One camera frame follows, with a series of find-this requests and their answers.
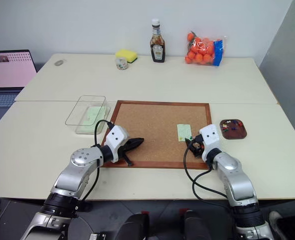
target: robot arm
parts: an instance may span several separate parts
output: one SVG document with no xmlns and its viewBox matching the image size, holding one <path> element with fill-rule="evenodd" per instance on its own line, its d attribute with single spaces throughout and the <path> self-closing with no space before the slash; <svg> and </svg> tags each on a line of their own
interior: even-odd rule
<svg viewBox="0 0 295 240">
<path fill-rule="evenodd" d="M 126 157 L 125 151 L 143 142 L 143 138 L 131 139 L 118 125 L 113 125 L 106 136 L 104 146 L 81 148 L 72 153 L 68 166 L 58 176 L 40 212 L 37 212 L 21 240 L 67 239 L 68 227 L 79 199 L 89 181 L 90 174 L 106 162 L 116 163 L 119 157 Z"/>
<path fill-rule="evenodd" d="M 236 223 L 239 239 L 274 240 L 269 224 L 259 209 L 256 192 L 241 162 L 220 150 L 220 138 L 214 124 L 199 131 L 196 142 L 202 146 L 202 159 L 217 170 L 224 184 L 229 205 Z"/>
</svg>

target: wooden frame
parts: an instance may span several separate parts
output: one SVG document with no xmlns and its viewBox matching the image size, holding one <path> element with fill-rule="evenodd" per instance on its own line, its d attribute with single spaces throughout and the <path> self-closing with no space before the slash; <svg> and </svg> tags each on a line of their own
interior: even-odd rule
<svg viewBox="0 0 295 240">
<path fill-rule="evenodd" d="M 158 101 L 127 101 L 127 100 L 118 100 L 114 109 L 114 112 L 111 117 L 113 123 L 116 122 L 120 107 L 123 104 L 131 105 L 162 105 L 162 106 L 192 106 L 192 107 L 204 107 L 206 114 L 206 123 L 209 125 L 212 123 L 210 105 L 208 103 L 189 103 L 189 102 L 158 102 Z M 106 136 L 109 133 L 109 129 L 106 131 L 102 144 L 105 142 Z M 207 165 L 200 159 L 199 162 L 186 162 L 186 165 L 189 169 L 208 169 Z M 128 165 L 124 160 L 121 160 L 116 163 L 107 162 L 104 164 L 104 167 L 112 168 L 127 168 Z M 182 169 L 183 161 L 181 162 L 165 162 L 163 161 L 134 161 L 134 164 L 131 168 L 168 168 L 168 169 Z"/>
</svg>

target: cork board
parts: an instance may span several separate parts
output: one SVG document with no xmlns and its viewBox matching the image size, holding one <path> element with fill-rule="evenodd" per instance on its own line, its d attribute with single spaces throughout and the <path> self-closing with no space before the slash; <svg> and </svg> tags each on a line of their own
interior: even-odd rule
<svg viewBox="0 0 295 240">
<path fill-rule="evenodd" d="M 177 124 L 189 124 L 192 135 L 196 136 L 201 128 L 212 123 L 208 103 L 122 100 L 117 101 L 111 121 L 124 127 L 130 138 L 144 138 L 139 147 L 126 153 L 133 162 L 131 168 L 172 169 L 184 168 L 183 155 L 187 148 L 184 141 L 178 140 Z M 207 169 L 203 160 L 195 158 L 191 151 L 186 166 Z M 121 159 L 104 167 L 128 168 L 128 165 Z"/>
</svg>

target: sponge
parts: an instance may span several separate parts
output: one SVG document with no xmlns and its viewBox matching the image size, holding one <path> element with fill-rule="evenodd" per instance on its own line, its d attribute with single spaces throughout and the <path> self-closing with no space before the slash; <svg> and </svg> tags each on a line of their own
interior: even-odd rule
<svg viewBox="0 0 295 240">
<path fill-rule="evenodd" d="M 116 52 L 115 56 L 117 58 L 126 58 L 126 61 L 130 64 L 138 58 L 138 54 L 136 52 L 126 49 L 121 49 L 120 51 Z"/>
</svg>

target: sauce bottle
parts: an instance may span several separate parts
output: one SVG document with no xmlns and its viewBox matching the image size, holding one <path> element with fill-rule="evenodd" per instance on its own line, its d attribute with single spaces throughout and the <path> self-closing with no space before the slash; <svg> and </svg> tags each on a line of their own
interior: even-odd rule
<svg viewBox="0 0 295 240">
<path fill-rule="evenodd" d="M 164 63 L 166 59 L 166 42 L 161 36 L 160 21 L 157 18 L 152 19 L 152 39 L 149 42 L 153 61 Z"/>
</svg>

